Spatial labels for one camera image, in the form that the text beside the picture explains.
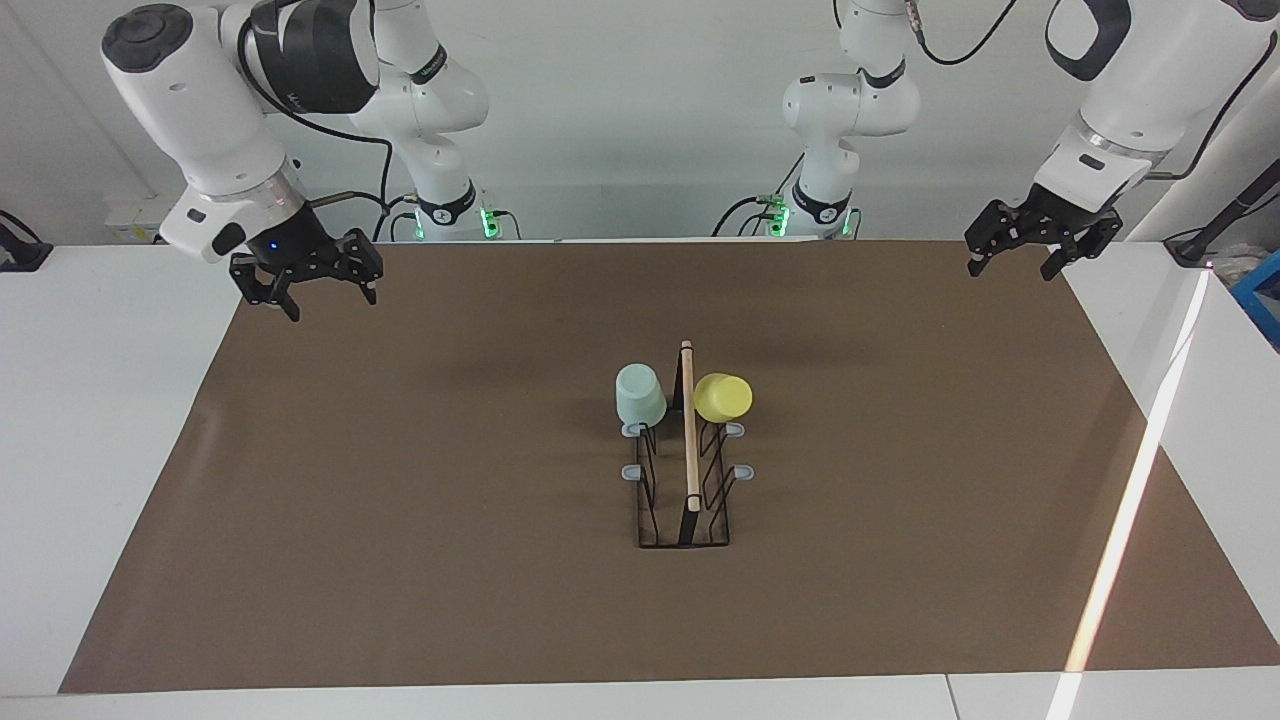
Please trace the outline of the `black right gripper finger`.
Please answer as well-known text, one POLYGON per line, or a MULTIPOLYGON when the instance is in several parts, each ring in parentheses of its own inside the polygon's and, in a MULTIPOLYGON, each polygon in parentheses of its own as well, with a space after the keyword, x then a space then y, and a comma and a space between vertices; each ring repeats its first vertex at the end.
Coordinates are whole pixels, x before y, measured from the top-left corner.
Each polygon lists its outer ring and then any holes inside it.
POLYGON ((247 304, 278 309, 291 322, 300 322, 300 307, 291 296, 292 269, 287 268, 273 274, 265 270, 255 256, 232 254, 228 270, 247 304))
POLYGON ((376 245, 361 229, 351 229, 334 241, 334 278, 356 284, 370 306, 378 304, 376 282, 384 275, 376 245))

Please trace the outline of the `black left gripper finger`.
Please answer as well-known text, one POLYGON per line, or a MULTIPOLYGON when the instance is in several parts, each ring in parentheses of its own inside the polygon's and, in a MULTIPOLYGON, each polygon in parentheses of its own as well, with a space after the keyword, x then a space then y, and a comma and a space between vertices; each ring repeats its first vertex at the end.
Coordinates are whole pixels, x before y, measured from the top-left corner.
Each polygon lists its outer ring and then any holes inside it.
POLYGON ((1078 237, 1068 234, 1041 265, 1042 279, 1051 282, 1073 263, 1097 259, 1121 228, 1121 219, 1098 219, 1078 237))
POLYGON ((1010 231, 1009 220, 1009 206, 993 199, 966 228, 964 240, 970 254, 966 263, 970 277, 977 278, 996 255, 1005 251, 1010 231))

